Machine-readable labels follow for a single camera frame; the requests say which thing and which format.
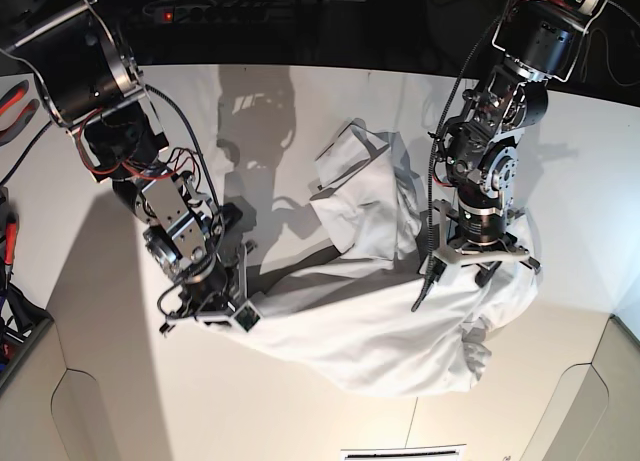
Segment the red wire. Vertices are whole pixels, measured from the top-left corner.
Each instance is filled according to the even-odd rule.
[[[128,164],[126,162],[122,163],[122,166],[124,167],[124,169],[126,169],[127,171],[129,171],[131,174],[133,174],[134,176],[136,176],[138,178],[146,179],[147,181],[157,181],[157,180],[160,180],[160,179],[170,178],[174,174],[177,174],[177,172],[179,170],[181,170],[184,167],[184,165],[187,164],[189,161],[191,161],[192,163],[194,162],[194,160],[192,158],[187,158],[182,162],[182,164],[180,166],[176,167],[172,171],[169,171],[168,173],[164,173],[164,174],[161,174],[159,176],[147,176],[146,174],[142,174],[140,171],[135,170],[130,164]]]
[[[438,179],[438,176],[436,175],[436,173],[433,173],[433,180],[436,182],[436,184],[440,187],[443,188],[453,188],[452,184],[447,184],[447,183],[443,183],[442,181],[440,181],[440,179]]]
[[[84,164],[85,168],[87,168],[93,174],[106,175],[106,174],[111,174],[116,169],[118,169],[120,167],[120,163],[116,164],[113,168],[109,168],[103,171],[99,169],[95,169],[89,164],[89,161],[85,159],[83,154],[83,149],[81,148],[82,133],[84,133],[84,128],[86,127],[89,120],[91,120],[91,118],[93,118],[96,114],[100,113],[100,111],[102,111],[102,108],[94,109],[91,113],[89,113],[89,115],[84,119],[84,121],[80,125],[80,129],[78,130],[78,137],[76,138],[76,149],[78,150],[78,154],[80,155],[80,160],[82,161],[82,164]]]
[[[126,161],[123,162],[123,163],[118,163],[114,167],[106,169],[106,170],[99,170],[99,169],[93,168],[89,164],[89,162],[85,159],[84,154],[83,154],[83,150],[81,149],[81,146],[80,146],[80,143],[82,143],[82,134],[84,133],[84,129],[85,129],[87,123],[94,116],[96,116],[98,113],[100,113],[101,111],[102,111],[102,108],[97,108],[97,109],[94,109],[91,113],[89,113],[89,115],[85,118],[85,120],[80,125],[80,129],[78,130],[78,135],[77,135],[77,138],[76,138],[76,149],[78,150],[78,154],[80,155],[80,160],[82,161],[82,164],[84,164],[85,168],[87,168],[93,174],[98,174],[98,175],[111,174],[115,170],[117,170],[120,166],[122,166],[124,169],[126,169],[132,175],[134,175],[134,176],[136,176],[138,178],[146,179],[148,181],[155,181],[155,180],[159,180],[159,179],[166,179],[166,178],[169,178],[169,177],[173,176],[174,174],[177,174],[177,172],[180,169],[182,169],[185,166],[185,164],[187,164],[189,161],[191,161],[193,171],[195,171],[195,169],[196,169],[196,160],[195,160],[195,158],[193,157],[193,154],[191,153],[191,151],[188,148],[180,148],[179,151],[178,151],[179,152],[178,157],[173,161],[171,159],[168,161],[169,163],[174,163],[173,170],[169,171],[168,173],[161,174],[159,176],[148,176],[148,175],[142,174],[140,171],[137,171],[133,166],[131,166]],[[182,164],[180,164],[180,166],[178,166],[178,163],[180,162],[180,158],[185,153],[188,154],[187,159],[182,161]]]

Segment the black cable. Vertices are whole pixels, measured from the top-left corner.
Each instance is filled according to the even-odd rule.
[[[615,84],[617,84],[618,86],[620,86],[621,88],[631,88],[633,86],[638,86],[640,84],[640,79],[636,80],[636,81],[631,81],[631,82],[622,82],[620,81],[616,75],[613,73],[613,69],[611,68],[611,57],[610,57],[610,50],[609,50],[609,36],[607,36],[606,31],[600,29],[600,28],[594,28],[591,31],[591,34],[589,35],[589,47],[591,46],[591,39],[593,38],[593,36],[596,33],[600,33],[603,36],[604,39],[604,52],[605,52],[605,63],[607,66],[607,71],[609,72],[609,76],[611,77],[611,79],[613,80],[613,82]],[[584,81],[586,81],[587,79],[587,64],[583,64],[583,72],[582,72]]]
[[[438,176],[438,173],[436,172],[436,170],[433,170],[433,176],[434,179],[436,180],[436,183],[440,184],[443,188],[452,188],[453,185],[451,183],[449,183],[448,181],[442,181],[442,179],[440,179],[440,176]]]
[[[196,148],[196,153],[198,154],[198,159],[200,159],[200,164],[201,164],[202,171],[204,172],[204,177],[206,178],[207,184],[209,185],[209,189],[211,190],[211,198],[213,199],[213,204],[215,205],[216,209],[219,209],[220,203],[218,202],[218,196],[216,195],[216,190],[213,187],[213,181],[211,180],[211,175],[209,174],[207,163],[204,160],[204,155],[202,154],[202,150],[200,149],[200,143],[198,143],[198,138],[196,138],[196,133],[193,132],[191,123],[189,123],[189,120],[180,109],[180,106],[178,106],[169,96],[164,94],[158,88],[155,88],[149,84],[147,84],[147,89],[151,91],[153,94],[162,98],[162,100],[164,100],[169,106],[171,106],[173,110],[176,113],[178,113],[178,116],[180,116],[180,119],[184,123],[185,128],[187,128],[187,131],[189,132],[191,141],[193,141],[193,146]]]
[[[640,21],[638,21],[635,16],[633,16],[633,14],[631,14],[629,11],[627,11],[623,6],[620,6],[618,3],[616,3],[615,1],[611,1],[609,0],[609,4],[611,6],[613,6],[614,8],[619,9],[622,14],[624,14],[627,18],[629,18],[631,21],[633,21],[633,23],[638,26],[638,28],[640,28]]]
[[[160,295],[160,297],[158,298],[158,311],[160,311],[162,314],[164,314],[164,317],[167,319],[175,319],[174,316],[171,316],[169,313],[167,313],[163,308],[162,308],[162,301],[164,300],[164,298],[167,297],[167,295],[169,293],[171,293],[172,291],[174,291],[176,288],[179,288],[182,285],[182,280],[178,281],[176,284],[174,284],[173,286],[171,286],[169,289],[167,289],[164,293],[162,293]]]
[[[430,287],[430,276],[433,271],[433,265],[435,259],[433,257],[433,175],[436,169],[436,151],[438,149],[438,143],[441,142],[443,133],[442,128],[444,127],[444,123],[447,119],[447,115],[449,114],[449,109],[451,109],[451,105],[453,104],[453,100],[455,99],[456,93],[458,92],[458,88],[460,87],[460,83],[462,82],[462,77],[464,76],[469,63],[473,59],[476,54],[476,51],[480,47],[480,45],[484,42],[485,38],[489,35],[493,27],[500,20],[500,16],[497,16],[489,26],[484,30],[480,39],[473,46],[467,59],[462,65],[462,69],[460,70],[460,74],[456,78],[456,81],[451,90],[451,94],[449,94],[449,99],[447,99],[447,103],[444,106],[444,110],[442,111],[442,116],[440,116],[440,121],[438,122],[438,129],[436,131],[435,136],[433,136],[433,144],[431,145],[431,154],[429,155],[429,171],[427,174],[427,269],[424,273],[424,284],[422,285],[422,289],[420,290],[420,295],[418,299],[411,307],[411,311],[415,312],[418,310],[422,301],[427,297],[427,292]]]
[[[38,140],[44,135],[44,133],[47,132],[47,130],[51,127],[53,123],[51,121],[49,121],[47,124],[45,124],[42,129],[40,129],[40,131],[38,132],[38,134],[36,134],[36,136],[31,140],[31,142],[29,143],[29,145],[25,148],[25,150],[22,152],[22,154],[20,155],[20,157],[18,158],[18,160],[15,162],[15,164],[13,165],[13,167],[9,170],[9,172],[7,173],[7,175],[2,178],[2,181],[0,181],[0,186],[4,186],[5,184],[7,184],[9,182],[9,180],[11,179],[11,177],[16,173],[16,171],[18,170],[18,168],[20,167],[20,165],[22,164],[22,162],[25,160],[25,158],[27,157],[27,155],[29,154],[29,151],[31,151],[31,149],[33,149],[33,147],[36,145],[36,143],[38,142]]]

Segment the silver metal bracket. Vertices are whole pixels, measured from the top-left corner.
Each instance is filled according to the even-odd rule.
[[[224,311],[206,312],[183,319],[167,320],[170,326],[184,321],[198,321],[201,323],[223,323],[232,328],[249,332],[262,319],[258,308],[247,299],[247,246],[242,244],[238,249],[238,276],[235,284],[229,288],[233,300],[229,301]]]
[[[465,242],[461,238],[451,241],[447,240],[447,231],[450,221],[457,222],[458,212],[453,209],[448,201],[437,200],[433,203],[434,209],[440,213],[440,223],[438,225],[439,246],[434,251],[437,260],[446,267],[438,274],[437,279],[442,285],[451,285],[455,282],[460,270],[465,266],[478,265],[483,269],[490,270],[495,263],[521,263],[536,274],[540,272],[540,263],[531,257],[529,250],[512,243],[502,242],[501,250],[477,251],[477,246]]]

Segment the wire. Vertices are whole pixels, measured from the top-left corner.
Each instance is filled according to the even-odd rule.
[[[193,149],[189,149],[189,148],[183,148],[183,147],[176,147],[173,148],[173,150],[171,151],[171,155],[169,156],[169,160],[166,161],[167,164],[173,163],[173,157],[175,156],[175,153],[178,152],[178,158],[176,158],[175,162],[177,165],[178,159],[180,158],[180,156],[182,156],[184,153],[187,153],[189,158],[192,160],[193,162],[193,166],[194,166],[194,176],[197,176],[197,181],[195,183],[195,188],[196,191],[200,188],[200,183],[202,181],[202,171],[200,170],[200,165],[198,164],[198,162],[196,161],[196,158],[194,155],[196,155],[197,153],[193,150]]]
[[[164,314],[164,317],[167,319],[175,319],[174,316],[172,316],[171,314],[167,313],[163,308],[162,308],[162,301],[164,300],[164,298],[166,298],[169,293],[171,293],[172,291],[174,291],[175,289],[179,288],[182,285],[182,280],[176,282],[173,286],[171,286],[169,289],[167,289],[164,293],[162,293],[160,295],[160,297],[158,298],[158,302],[157,302],[157,306],[158,306],[158,311],[160,311],[162,314]]]
[[[96,13],[95,9],[93,9],[93,6],[91,5],[91,3],[89,2],[89,0],[82,0],[84,1],[84,3],[87,5],[87,9],[89,10],[89,12],[91,14],[93,14],[93,16],[96,18],[96,20],[98,21],[98,23],[100,24],[100,26],[102,26],[102,29],[104,29],[104,33],[107,36],[107,39],[111,42],[112,45],[115,46],[115,41],[113,40],[113,36],[111,35],[111,31],[109,30],[109,28],[107,27],[106,23],[104,22],[104,20],[98,16],[98,13]]]
[[[180,119],[184,123],[185,128],[187,128],[187,131],[189,132],[189,136],[191,137],[193,146],[196,148],[196,153],[198,155],[198,159],[200,160],[200,165],[201,165],[202,171],[204,172],[204,177],[207,180],[207,185],[209,186],[209,190],[211,191],[211,198],[213,199],[213,204],[216,207],[216,209],[220,209],[220,203],[218,202],[216,190],[213,187],[213,181],[211,180],[211,175],[209,174],[207,163],[204,160],[204,155],[202,154],[202,150],[200,149],[200,143],[198,143],[198,138],[196,137],[196,134],[194,133],[193,128],[191,127],[191,123],[189,123],[189,120],[180,109],[180,106],[178,106],[169,96],[167,96],[162,91],[160,91],[159,89],[149,84],[147,84],[147,89],[151,91],[153,94],[162,98],[162,100],[165,101],[169,106],[171,106],[173,110],[178,114],[178,116],[180,116]]]
[[[218,215],[214,216],[211,220],[211,226],[212,226],[212,230],[213,230],[213,225],[216,223],[216,219],[218,219],[219,221],[219,226],[220,226],[220,234],[218,234],[218,240],[216,242],[215,247],[213,248],[213,252],[211,253],[211,263],[213,263],[213,267],[215,267],[217,261],[218,261],[218,251],[220,251],[220,246],[222,245],[222,239],[224,238],[224,233],[225,233],[225,225],[224,225],[224,218],[222,217],[222,213],[219,213]],[[200,315],[200,313],[202,312],[202,310],[204,309],[205,303],[202,303],[200,305],[200,307],[196,310],[195,313],[193,313],[192,316],[189,317],[193,317],[193,319],[197,320],[198,315]]]
[[[444,181],[441,181],[440,178],[438,177],[438,173],[436,173],[435,169],[433,171],[433,180],[436,182],[436,184],[442,188],[453,188],[453,185],[451,183],[445,183]]]
[[[602,34],[602,37],[604,38],[604,46],[605,46],[605,64],[607,66],[607,71],[609,72],[609,76],[611,76],[611,79],[613,80],[613,82],[615,84],[617,84],[618,86],[620,86],[621,88],[631,88],[633,86],[637,86],[640,85],[640,79],[636,80],[636,81],[632,81],[632,82],[622,82],[620,81],[616,75],[613,73],[613,69],[611,68],[611,56],[610,56],[610,51],[609,51],[609,36],[607,35],[607,33],[600,29],[600,28],[594,28],[593,31],[591,31],[591,33],[589,34],[589,37],[587,39],[587,47],[586,47],[586,52],[584,55],[584,61],[582,63],[582,68],[581,68],[581,72],[580,72],[580,80],[584,83],[587,80],[587,76],[589,74],[589,52],[591,50],[591,43],[593,41],[593,36],[596,33],[600,33]]]
[[[627,16],[631,21],[633,21],[633,23],[638,26],[638,28],[640,28],[640,21],[638,21],[638,19],[636,17],[634,17],[629,11],[627,11],[624,7],[620,6],[618,3],[616,3],[615,1],[611,1],[609,0],[609,4],[611,6],[613,6],[614,8],[618,8],[620,11],[622,11],[622,13]]]
[[[100,112],[102,111],[102,108],[98,108],[98,109],[94,109],[91,113],[89,113],[87,115],[86,118],[84,118],[84,121],[82,121],[82,124],[80,125],[80,128],[78,129],[78,134],[76,135],[76,149],[78,150],[78,154],[80,155],[80,160],[82,161],[82,164],[84,164],[84,167],[87,168],[89,171],[91,171],[93,174],[97,174],[100,176],[105,176],[108,174],[113,173],[114,171],[116,171],[121,165],[122,163],[118,162],[116,163],[115,166],[112,166],[111,168],[108,169],[96,169],[93,166],[91,166],[91,164],[89,164],[89,161],[86,159],[84,153],[84,149],[82,148],[82,133],[84,133],[84,128],[87,126],[87,123],[94,117],[96,117],[98,114],[100,114]]]
[[[149,17],[153,17],[153,13],[150,13],[149,11],[147,11],[147,8],[151,7],[151,6],[161,6],[162,3],[168,3],[170,1],[179,1],[179,0],[156,0],[156,1],[151,1],[150,3],[145,4],[142,7],[142,14],[144,14],[145,16],[149,16]]]
[[[185,159],[180,166],[177,166],[176,168],[174,168],[173,170],[169,171],[168,173],[163,173],[163,174],[160,174],[160,175],[157,175],[157,176],[147,175],[147,174],[141,173],[140,171],[137,171],[133,166],[131,166],[131,164],[129,164],[128,161],[125,161],[124,163],[122,163],[122,167],[124,169],[126,169],[127,171],[129,171],[134,176],[136,176],[137,178],[146,179],[148,181],[157,181],[157,180],[160,180],[160,179],[170,178],[174,174],[177,174],[178,171],[180,171],[184,167],[184,165],[187,164],[189,161],[192,161],[194,163],[193,169],[195,170],[195,162],[194,162],[194,160],[192,158],[187,157],[187,159]]]
[[[36,143],[38,142],[38,140],[44,135],[44,133],[47,132],[47,130],[53,125],[53,122],[49,121],[47,124],[45,124],[40,131],[38,131],[38,134],[35,135],[35,137],[31,140],[31,142],[27,145],[27,147],[25,148],[25,150],[22,152],[22,154],[20,155],[20,157],[18,158],[18,160],[15,162],[15,164],[13,165],[13,167],[9,170],[9,172],[7,173],[7,175],[2,178],[2,181],[0,181],[0,186],[4,186],[5,184],[7,184],[9,182],[9,180],[13,177],[13,175],[16,173],[16,171],[18,170],[18,168],[20,167],[20,165],[22,164],[22,162],[25,160],[25,158],[27,157],[27,155],[29,154],[29,151],[31,151],[31,149],[33,149],[33,147],[36,145]]]
[[[476,44],[471,48],[467,59],[464,61],[462,65],[462,69],[460,70],[460,74],[456,78],[455,83],[453,84],[453,88],[451,89],[451,93],[449,94],[449,99],[444,106],[444,110],[442,111],[442,115],[440,116],[440,121],[438,122],[438,129],[436,131],[435,136],[433,136],[433,144],[431,145],[431,153],[429,155],[429,172],[427,176],[427,269],[424,274],[424,283],[422,285],[422,289],[420,290],[420,294],[418,295],[418,299],[411,307],[411,311],[415,312],[418,310],[422,301],[427,297],[427,293],[430,288],[430,277],[431,272],[433,271],[433,266],[435,263],[435,259],[433,257],[433,248],[434,248],[434,240],[433,240],[433,176],[436,169],[436,152],[438,149],[438,144],[443,141],[442,139],[442,128],[444,127],[444,123],[447,119],[447,115],[449,114],[449,109],[451,109],[451,105],[453,104],[453,100],[455,99],[456,93],[458,92],[458,88],[460,87],[460,83],[462,82],[462,77],[464,76],[469,63],[473,59],[476,54],[476,51],[480,47],[480,45],[484,42],[489,33],[493,30],[493,27],[498,23],[501,16],[496,16],[496,18],[491,22],[489,26],[485,28],[480,39],[476,42]]]

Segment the metal bracket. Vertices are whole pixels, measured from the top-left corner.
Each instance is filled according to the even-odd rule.
[[[201,323],[227,323],[232,328],[249,332],[262,319],[258,308],[247,299],[247,246],[242,244],[238,250],[238,264],[236,270],[238,277],[235,284],[229,288],[229,294],[233,300],[227,304],[224,311],[207,312],[203,311],[195,316],[182,319],[167,320],[168,327],[163,326],[163,333],[168,333],[173,327],[184,321],[199,321]]]
[[[441,284],[452,284],[459,271],[463,267],[471,265],[479,265],[485,269],[491,269],[494,263],[521,263],[532,269],[536,274],[540,272],[540,263],[530,256],[529,250],[515,245],[510,242],[510,239],[508,240],[509,242],[502,243],[504,250],[487,252],[465,250],[464,240],[459,238],[448,242],[448,222],[449,220],[457,222],[458,212],[453,209],[448,201],[436,200],[433,205],[434,209],[440,213],[440,223],[438,225],[440,244],[433,254],[446,266],[446,269],[439,275]]]
[[[182,257],[191,260],[197,252],[206,252],[198,220],[171,178],[151,181],[142,189],[142,195]]]

